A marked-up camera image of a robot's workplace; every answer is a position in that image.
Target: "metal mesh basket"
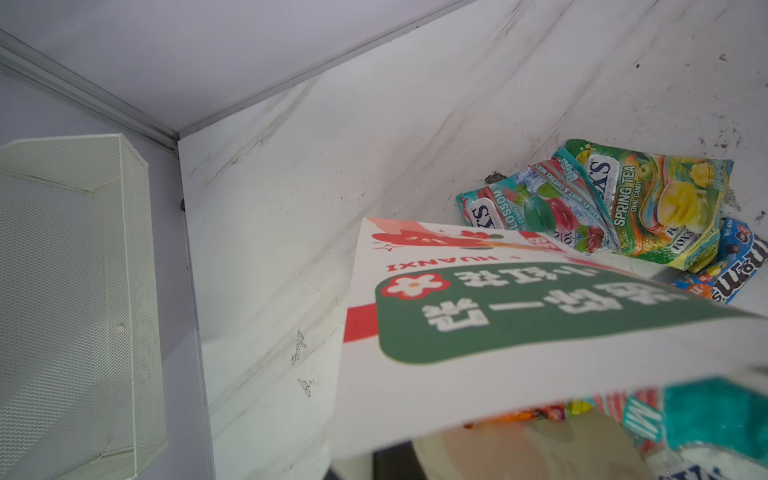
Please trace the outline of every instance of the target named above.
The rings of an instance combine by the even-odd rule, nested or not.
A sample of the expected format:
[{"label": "metal mesh basket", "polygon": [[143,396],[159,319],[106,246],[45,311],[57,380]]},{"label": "metal mesh basket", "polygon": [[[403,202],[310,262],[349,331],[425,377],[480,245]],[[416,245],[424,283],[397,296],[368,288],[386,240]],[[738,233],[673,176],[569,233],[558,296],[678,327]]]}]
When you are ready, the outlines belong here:
[{"label": "metal mesh basket", "polygon": [[121,134],[0,148],[0,480],[123,480],[165,448],[147,163]]}]

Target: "white ceiling panel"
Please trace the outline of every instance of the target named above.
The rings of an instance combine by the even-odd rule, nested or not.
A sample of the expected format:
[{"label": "white ceiling panel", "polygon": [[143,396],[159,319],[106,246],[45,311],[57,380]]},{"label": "white ceiling panel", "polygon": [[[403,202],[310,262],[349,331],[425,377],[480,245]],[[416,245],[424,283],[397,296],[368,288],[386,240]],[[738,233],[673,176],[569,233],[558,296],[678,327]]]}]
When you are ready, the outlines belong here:
[{"label": "white ceiling panel", "polygon": [[0,29],[180,130],[456,0],[24,0]]}]

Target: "fruit illustration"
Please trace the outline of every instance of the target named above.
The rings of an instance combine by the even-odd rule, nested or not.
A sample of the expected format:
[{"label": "fruit illustration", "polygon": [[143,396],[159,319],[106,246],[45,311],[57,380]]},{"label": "fruit illustration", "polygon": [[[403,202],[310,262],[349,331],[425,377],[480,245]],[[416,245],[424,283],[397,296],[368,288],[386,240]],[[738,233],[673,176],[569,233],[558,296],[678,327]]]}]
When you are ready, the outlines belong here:
[{"label": "fruit illustration", "polygon": [[716,211],[707,207],[707,192],[696,189],[697,209],[694,218],[685,224],[685,227],[695,233],[704,233],[709,230]]},{"label": "fruit illustration", "polygon": [[707,161],[706,158],[696,158],[696,157],[685,157],[680,159],[680,163],[682,164],[701,164],[703,162]]},{"label": "fruit illustration", "polygon": [[538,190],[536,190],[536,194],[539,197],[543,198],[559,198],[562,197],[562,194],[557,191],[556,188],[552,187],[550,184],[543,184],[541,185]]},{"label": "fruit illustration", "polygon": [[594,253],[603,246],[603,237],[605,237],[603,229],[597,225],[592,225],[587,229],[587,235],[589,239],[587,243],[587,252]]},{"label": "fruit illustration", "polygon": [[580,149],[581,149],[581,152],[576,156],[576,160],[580,164],[586,165],[587,164],[587,160],[589,160],[589,154],[591,154],[593,152],[592,145],[591,144],[586,144],[583,147],[580,147]]},{"label": "fruit illustration", "polygon": [[637,178],[641,179],[643,182],[653,181],[655,173],[656,168],[652,161],[641,162],[640,166],[637,167]]},{"label": "fruit illustration", "polygon": [[552,207],[540,197],[533,197],[524,185],[515,187],[518,192],[515,204],[522,207],[525,222],[532,232],[554,232],[557,221],[554,218]]},{"label": "fruit illustration", "polygon": [[697,213],[699,196],[696,187],[680,181],[671,181],[661,192],[657,215],[659,222],[668,227],[682,227]]},{"label": "fruit illustration", "polygon": [[554,214],[555,230],[559,233],[567,233],[576,230],[579,226],[578,218],[568,205],[560,198],[548,198],[546,200]]},{"label": "fruit illustration", "polygon": [[695,164],[690,168],[690,178],[699,187],[707,188],[715,180],[715,168],[707,163]]}]

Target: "candy wrapper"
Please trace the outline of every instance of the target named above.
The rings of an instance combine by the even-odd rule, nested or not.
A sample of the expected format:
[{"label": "candy wrapper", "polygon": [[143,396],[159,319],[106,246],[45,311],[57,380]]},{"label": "candy wrapper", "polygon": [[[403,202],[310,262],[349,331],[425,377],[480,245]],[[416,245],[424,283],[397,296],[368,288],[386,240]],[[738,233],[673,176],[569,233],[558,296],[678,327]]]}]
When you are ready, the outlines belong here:
[{"label": "candy wrapper", "polygon": [[717,260],[698,274],[681,276],[673,285],[704,298],[728,303],[766,260],[768,243],[752,233],[746,223],[726,218]]},{"label": "candy wrapper", "polygon": [[456,197],[473,227],[546,232],[584,253],[618,251],[605,206],[573,155],[552,159],[509,178]]},{"label": "candy wrapper", "polygon": [[768,478],[768,399],[725,379],[596,395],[497,415],[465,428],[565,420],[590,409],[621,424],[660,480]]},{"label": "candy wrapper", "polygon": [[649,154],[583,140],[569,140],[565,149],[587,171],[611,212],[624,255],[692,273],[717,255],[717,224],[732,161]]}]

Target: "red stripe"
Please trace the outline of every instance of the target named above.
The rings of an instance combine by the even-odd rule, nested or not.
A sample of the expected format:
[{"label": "red stripe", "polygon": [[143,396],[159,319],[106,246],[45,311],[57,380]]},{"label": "red stripe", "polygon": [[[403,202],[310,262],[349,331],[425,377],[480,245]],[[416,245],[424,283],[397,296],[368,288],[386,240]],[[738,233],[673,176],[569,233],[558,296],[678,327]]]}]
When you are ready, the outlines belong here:
[{"label": "red stripe", "polygon": [[622,422],[624,421],[624,409],[621,405],[621,397],[623,396],[622,393],[615,393],[614,394],[614,418]]},{"label": "red stripe", "polygon": [[347,309],[344,343],[376,335],[379,335],[379,319],[376,316],[375,303]]},{"label": "red stripe", "polygon": [[536,232],[520,232],[520,235],[531,242],[535,247],[539,247],[542,250],[552,250],[554,252],[563,251],[560,247],[549,241],[547,237],[542,237]]},{"label": "red stripe", "polygon": [[608,415],[608,410],[605,408],[605,404],[603,403],[603,396],[596,395],[592,397],[592,399],[594,400],[594,406],[604,414]]}]

